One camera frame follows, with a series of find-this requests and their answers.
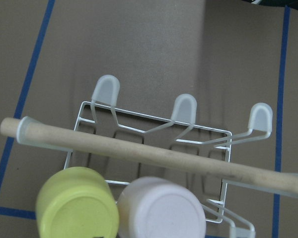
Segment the pink plastic cup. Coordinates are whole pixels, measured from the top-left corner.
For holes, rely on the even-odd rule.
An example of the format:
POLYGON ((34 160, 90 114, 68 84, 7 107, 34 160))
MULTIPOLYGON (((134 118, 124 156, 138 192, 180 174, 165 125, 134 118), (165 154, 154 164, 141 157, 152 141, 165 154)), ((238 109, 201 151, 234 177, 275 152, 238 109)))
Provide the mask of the pink plastic cup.
POLYGON ((120 194, 121 238, 203 238, 206 217, 198 198, 165 179, 142 177, 120 194))

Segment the yellow plastic cup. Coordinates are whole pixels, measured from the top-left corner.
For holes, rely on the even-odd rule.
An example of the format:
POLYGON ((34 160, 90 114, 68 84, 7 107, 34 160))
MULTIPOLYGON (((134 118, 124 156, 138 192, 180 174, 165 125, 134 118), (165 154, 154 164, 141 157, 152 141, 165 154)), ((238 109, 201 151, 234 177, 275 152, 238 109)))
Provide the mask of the yellow plastic cup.
POLYGON ((114 238, 119 227, 109 185, 86 167, 51 176, 38 193, 35 214, 41 238, 114 238))

